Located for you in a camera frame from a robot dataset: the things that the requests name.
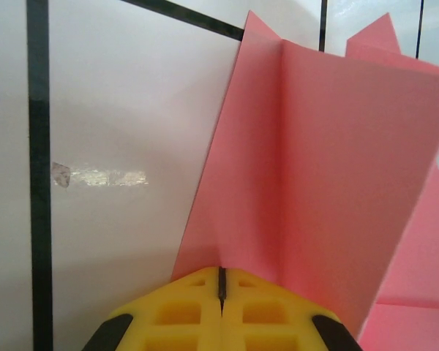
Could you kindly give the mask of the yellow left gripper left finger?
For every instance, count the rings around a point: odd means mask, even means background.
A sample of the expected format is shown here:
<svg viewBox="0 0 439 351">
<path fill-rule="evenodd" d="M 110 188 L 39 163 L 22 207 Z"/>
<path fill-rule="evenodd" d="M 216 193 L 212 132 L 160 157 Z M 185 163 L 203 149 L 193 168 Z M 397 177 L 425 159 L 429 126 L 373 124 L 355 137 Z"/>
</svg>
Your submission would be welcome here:
<svg viewBox="0 0 439 351">
<path fill-rule="evenodd" d="M 83 351 L 219 351 L 219 276 L 204 268 L 117 308 Z"/>
</svg>

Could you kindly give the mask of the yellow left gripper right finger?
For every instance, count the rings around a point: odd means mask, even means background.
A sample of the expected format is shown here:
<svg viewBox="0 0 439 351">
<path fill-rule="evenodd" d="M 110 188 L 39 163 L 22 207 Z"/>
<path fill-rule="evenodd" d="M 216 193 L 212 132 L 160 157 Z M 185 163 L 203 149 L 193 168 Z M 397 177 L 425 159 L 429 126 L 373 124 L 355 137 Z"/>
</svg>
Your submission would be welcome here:
<svg viewBox="0 0 439 351">
<path fill-rule="evenodd" d="M 362 351 L 338 317 L 283 287 L 222 269 L 223 351 Z"/>
</svg>

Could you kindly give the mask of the pink square cloth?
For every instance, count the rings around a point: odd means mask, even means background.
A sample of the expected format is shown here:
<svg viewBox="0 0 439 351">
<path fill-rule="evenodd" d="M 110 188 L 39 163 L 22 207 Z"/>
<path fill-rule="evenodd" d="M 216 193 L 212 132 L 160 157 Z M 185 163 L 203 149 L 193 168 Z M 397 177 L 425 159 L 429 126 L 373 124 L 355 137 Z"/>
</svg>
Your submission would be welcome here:
<svg viewBox="0 0 439 351">
<path fill-rule="evenodd" d="M 384 15 L 344 56 L 247 15 L 173 277 L 239 269 L 363 351 L 439 351 L 439 66 Z"/>
</svg>

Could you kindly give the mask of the clear tape residue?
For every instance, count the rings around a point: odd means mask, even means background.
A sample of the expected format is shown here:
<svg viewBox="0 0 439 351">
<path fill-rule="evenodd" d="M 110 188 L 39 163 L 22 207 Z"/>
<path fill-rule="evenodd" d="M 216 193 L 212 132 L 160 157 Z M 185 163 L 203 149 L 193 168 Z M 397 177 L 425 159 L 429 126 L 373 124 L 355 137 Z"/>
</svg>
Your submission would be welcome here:
<svg viewBox="0 0 439 351">
<path fill-rule="evenodd" d="M 99 170 L 93 167 L 70 168 L 53 162 L 50 174 L 54 184 L 65 189 L 69 186 L 114 187 L 149 185 L 149 181 L 143 171 Z"/>
</svg>

